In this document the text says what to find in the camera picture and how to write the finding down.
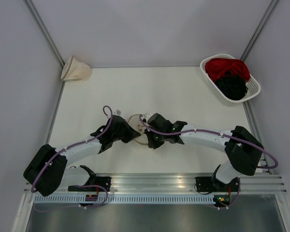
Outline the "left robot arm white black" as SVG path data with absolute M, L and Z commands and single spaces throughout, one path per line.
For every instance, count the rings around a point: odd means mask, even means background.
M 92 191 L 96 186 L 96 174 L 86 165 L 71 168 L 74 163 L 89 156 L 100 154 L 113 143 L 129 143 L 140 137 L 121 116 L 113 116 L 107 124 L 75 144 L 54 148 L 49 144 L 40 147 L 23 177 L 31 184 L 31 192 L 49 196 L 58 188 Z

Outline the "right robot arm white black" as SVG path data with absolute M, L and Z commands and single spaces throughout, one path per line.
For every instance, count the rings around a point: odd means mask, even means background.
M 211 186 L 217 191 L 224 190 L 237 177 L 253 176 L 258 169 L 264 147 L 242 126 L 233 130 L 202 129 L 185 121 L 172 123 L 158 113 L 141 115 L 140 121 L 152 149 L 169 142 L 205 146 L 226 154 L 227 161 L 210 177 Z

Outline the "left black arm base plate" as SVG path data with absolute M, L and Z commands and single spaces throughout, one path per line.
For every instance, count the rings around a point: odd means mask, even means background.
M 111 177 L 109 176 L 96 176 L 96 177 L 90 177 L 89 180 L 81 185 L 81 186 L 68 186 L 68 191 L 70 192 L 94 192 L 95 194 L 99 192 L 104 192 L 104 188 L 107 192 L 110 191 L 111 186 Z

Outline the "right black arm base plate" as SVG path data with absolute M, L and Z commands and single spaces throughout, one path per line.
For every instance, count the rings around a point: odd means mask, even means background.
M 216 180 L 212 182 L 209 176 L 199 176 L 195 177 L 195 188 L 196 191 L 201 194 L 237 192 L 239 188 L 239 179 L 234 178 L 230 183 L 224 184 Z

